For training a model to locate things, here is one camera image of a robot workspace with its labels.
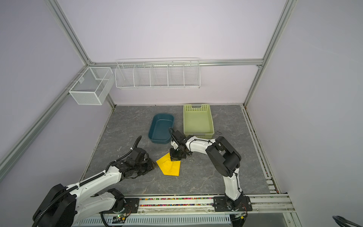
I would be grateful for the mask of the yellow paper napkin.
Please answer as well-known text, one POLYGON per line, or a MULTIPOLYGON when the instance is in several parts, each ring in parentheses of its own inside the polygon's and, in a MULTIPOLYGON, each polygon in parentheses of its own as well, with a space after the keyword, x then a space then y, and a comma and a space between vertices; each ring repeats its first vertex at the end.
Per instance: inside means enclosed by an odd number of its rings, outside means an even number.
POLYGON ((157 160, 157 165, 165 176, 179 176, 181 161, 172 161, 169 153, 157 160))

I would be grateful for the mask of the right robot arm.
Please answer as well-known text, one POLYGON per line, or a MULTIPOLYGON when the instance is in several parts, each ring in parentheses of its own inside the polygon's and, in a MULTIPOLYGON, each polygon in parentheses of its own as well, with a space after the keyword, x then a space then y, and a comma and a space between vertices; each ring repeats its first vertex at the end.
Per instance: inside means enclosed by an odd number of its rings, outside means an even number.
POLYGON ((242 206, 244 193, 238 180, 241 155, 222 136, 217 139, 203 139, 193 135, 185 136, 180 131, 169 128, 171 161, 181 161, 193 153, 205 154, 214 168, 223 176, 225 184, 225 205, 229 211, 236 211, 242 206))

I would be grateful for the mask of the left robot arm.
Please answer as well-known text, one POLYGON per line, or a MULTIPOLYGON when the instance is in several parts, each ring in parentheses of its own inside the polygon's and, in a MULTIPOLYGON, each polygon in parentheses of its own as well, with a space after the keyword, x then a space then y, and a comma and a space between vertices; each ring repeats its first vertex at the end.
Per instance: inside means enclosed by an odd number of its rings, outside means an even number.
POLYGON ((148 153, 138 147, 139 136, 130 151, 110 162, 105 170, 78 183, 55 185, 33 215, 34 227, 71 227, 77 222, 106 211, 126 219, 134 209, 125 196, 111 185, 135 179, 154 169, 148 153))

